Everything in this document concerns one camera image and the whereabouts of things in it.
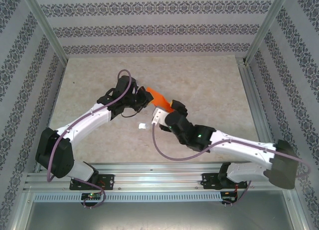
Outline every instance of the purple cable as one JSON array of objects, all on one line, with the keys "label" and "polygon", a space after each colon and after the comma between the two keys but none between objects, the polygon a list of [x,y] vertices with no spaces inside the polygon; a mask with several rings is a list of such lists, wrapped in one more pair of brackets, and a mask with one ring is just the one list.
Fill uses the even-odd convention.
[{"label": "purple cable", "polygon": [[80,117],[79,119],[77,119],[76,121],[74,121],[69,127],[66,128],[66,130],[65,130],[65,131],[60,135],[60,137],[57,139],[57,141],[56,141],[56,143],[54,144],[53,149],[52,149],[52,153],[51,153],[50,160],[49,160],[49,165],[48,165],[48,172],[47,172],[47,174],[46,174],[46,180],[47,180],[48,182],[51,182],[52,179],[54,178],[54,175],[52,175],[52,176],[50,177],[50,173],[51,173],[51,169],[52,169],[52,162],[53,162],[53,158],[54,158],[55,151],[56,151],[56,149],[57,149],[57,147],[58,147],[58,145],[59,145],[61,139],[67,134],[68,130],[71,130],[72,127],[74,127],[77,123],[79,123],[80,121],[82,121],[82,120],[85,119],[86,117],[88,117],[88,116],[90,116],[90,115],[92,115],[92,114],[94,114],[94,113],[96,113],[96,112],[98,112],[98,111],[100,111],[100,110],[102,110],[102,109],[104,109],[104,108],[106,108],[106,107],[108,107],[108,106],[114,104],[114,103],[117,102],[119,99],[121,99],[121,98],[126,94],[126,92],[128,92],[129,88],[131,87],[132,76],[131,76],[131,74],[130,74],[130,72],[129,72],[128,70],[123,69],[123,70],[121,70],[121,71],[118,73],[118,79],[120,78],[120,74],[121,74],[122,72],[127,72],[128,75],[129,75],[129,78],[130,78],[130,80],[129,80],[129,85],[128,85],[128,87],[125,89],[125,91],[124,91],[118,98],[116,98],[114,101],[112,101],[112,102],[106,104],[105,106],[102,106],[102,107],[100,107],[100,108],[94,110],[92,113],[87,113],[86,115],[84,115],[84,116]]},{"label": "purple cable", "polygon": [[298,175],[296,176],[296,178],[301,178],[301,177],[305,177],[306,175],[310,174],[311,172],[311,167],[309,166],[309,164],[307,162],[305,162],[304,160],[302,159],[299,159],[299,158],[296,158],[294,156],[291,156],[291,155],[288,155],[288,154],[284,154],[284,153],[280,153],[280,152],[276,152],[274,150],[270,150],[270,149],[266,149],[266,148],[263,148],[261,146],[258,146],[258,145],[254,145],[254,144],[249,144],[249,143],[246,143],[246,142],[243,142],[243,141],[240,141],[240,140],[235,140],[235,139],[225,139],[225,140],[221,140],[221,141],[218,141],[216,143],[213,143],[211,144],[210,146],[208,146],[207,148],[203,149],[201,152],[199,152],[198,154],[195,154],[193,156],[190,156],[190,157],[186,157],[186,158],[171,158],[167,155],[165,155],[164,153],[162,153],[160,151],[160,149],[158,148],[157,144],[156,144],[156,141],[155,141],[155,123],[153,123],[153,127],[152,127],[152,136],[153,136],[153,143],[154,143],[154,147],[155,149],[158,151],[158,153],[163,156],[164,158],[166,159],[169,159],[169,160],[174,160],[174,161],[184,161],[184,160],[190,160],[190,159],[193,159],[193,158],[196,158],[200,155],[202,155],[203,153],[209,151],[211,148],[219,145],[219,144],[222,144],[222,143],[226,143],[226,142],[232,142],[232,143],[238,143],[238,144],[242,144],[242,145],[245,145],[245,146],[248,146],[248,147],[251,147],[251,148],[255,148],[255,149],[258,149],[258,150],[262,150],[262,151],[266,151],[266,152],[270,152],[270,153],[273,153],[273,154],[277,154],[277,155],[280,155],[280,156],[283,156],[283,157],[286,157],[286,158],[289,158],[289,159],[292,159],[292,160],[295,160],[297,162],[300,162],[304,165],[306,165],[308,167],[308,171],[306,173],[303,173],[301,175]]},{"label": "purple cable", "polygon": [[86,205],[85,205],[85,202],[86,202],[87,199],[85,199],[85,200],[83,201],[83,206],[84,206],[84,208],[93,209],[93,208],[96,208],[96,207],[100,206],[100,205],[105,201],[105,199],[106,199],[106,194],[105,194],[104,189],[102,189],[100,186],[97,186],[97,185],[95,185],[95,184],[91,184],[91,183],[86,182],[86,181],[81,180],[81,179],[77,179],[77,178],[73,178],[73,179],[76,180],[76,181],[82,182],[82,183],[84,183],[84,184],[91,185],[91,186],[93,186],[93,187],[95,187],[95,188],[98,188],[98,189],[101,190],[101,192],[103,193],[103,199],[102,199],[102,201],[99,202],[99,203],[97,203],[97,204],[94,205],[94,206],[86,206]]}]

